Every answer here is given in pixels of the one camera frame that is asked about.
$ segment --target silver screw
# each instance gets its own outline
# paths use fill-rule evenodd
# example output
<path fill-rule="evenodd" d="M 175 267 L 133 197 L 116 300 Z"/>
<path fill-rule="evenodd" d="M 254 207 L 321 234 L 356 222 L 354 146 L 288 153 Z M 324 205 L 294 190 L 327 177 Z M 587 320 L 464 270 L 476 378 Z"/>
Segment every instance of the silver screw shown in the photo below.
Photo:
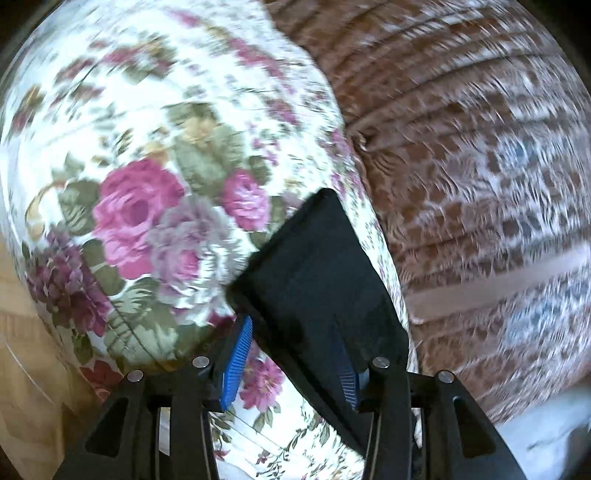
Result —
<path fill-rule="evenodd" d="M 139 382 L 140 380 L 142 380 L 143 377 L 144 372 L 142 372 L 141 370 L 132 370 L 127 374 L 127 380 L 133 383 Z"/>
<path fill-rule="evenodd" d="M 371 362 L 375 368 L 388 368 L 390 366 L 390 360 L 384 356 L 377 356 Z"/>
<path fill-rule="evenodd" d="M 193 358 L 192 364 L 195 368 L 205 368 L 209 365 L 209 358 L 206 356 L 196 356 Z"/>
<path fill-rule="evenodd" d="M 452 383 L 455 376 L 447 370 L 441 370 L 437 374 L 437 378 L 443 383 Z"/>

